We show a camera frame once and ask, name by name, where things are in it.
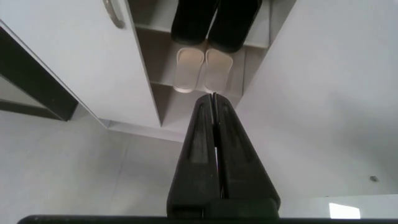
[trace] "white slipper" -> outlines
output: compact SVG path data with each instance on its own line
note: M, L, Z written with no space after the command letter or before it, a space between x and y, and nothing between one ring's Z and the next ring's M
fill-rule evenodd
M196 48L184 47L177 52L177 69L173 83L175 90L190 93L196 88L204 59L204 53Z
M225 91L229 70L234 60L228 54L219 50L206 51L206 78L205 88L209 93L222 93Z

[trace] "cabinet shelf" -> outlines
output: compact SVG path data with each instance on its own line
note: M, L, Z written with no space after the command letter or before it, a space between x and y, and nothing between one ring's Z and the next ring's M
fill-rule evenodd
M178 0L129 0L134 24L138 28L170 33ZM263 1L244 45L268 48L270 2Z
M177 64L177 52L186 46L173 42L170 34L164 32L137 29L137 36L149 81L151 83L172 86ZM234 63L229 73L226 90L222 94L242 97L246 48L243 47L231 56L234 58ZM204 63L196 90L206 92L205 75L206 65Z

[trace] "black plastic piece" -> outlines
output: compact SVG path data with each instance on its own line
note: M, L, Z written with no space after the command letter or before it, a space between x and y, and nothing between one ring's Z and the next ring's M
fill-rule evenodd
M231 103L196 102L167 201L169 218L278 218L279 196Z
M209 43L222 52L237 52L249 33L262 0L221 0L209 33Z
M179 0L172 39L181 44L201 44L208 33L218 0Z
M268 199L280 207L280 198L262 166L231 103L214 94L220 134L219 158L223 166L224 198Z
M123 217L123 216L83 216L83 215L31 215L18 224L378 224L397 223L393 219L342 220L330 218L234 218L234 219L169 219L165 217Z
M211 95L199 98L167 199L169 218L201 218L205 205L220 197Z

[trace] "slipper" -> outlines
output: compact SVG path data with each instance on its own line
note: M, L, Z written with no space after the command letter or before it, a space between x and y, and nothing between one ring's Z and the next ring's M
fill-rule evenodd
M261 7L261 0L221 0L209 33L209 44L234 53L242 46Z
M209 31L218 0L179 0L171 36L180 44L202 43Z
M177 69L173 83L176 91L190 93L196 88L204 59L203 52L193 47L184 47L177 52Z
M234 60L228 54L215 49L206 51L205 88L209 93L225 91L229 71Z

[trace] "white cabinet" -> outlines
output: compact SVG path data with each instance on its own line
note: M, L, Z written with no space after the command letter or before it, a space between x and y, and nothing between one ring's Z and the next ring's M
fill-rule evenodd
M160 127L126 4L123 29L99 0L0 0L0 19L95 116Z

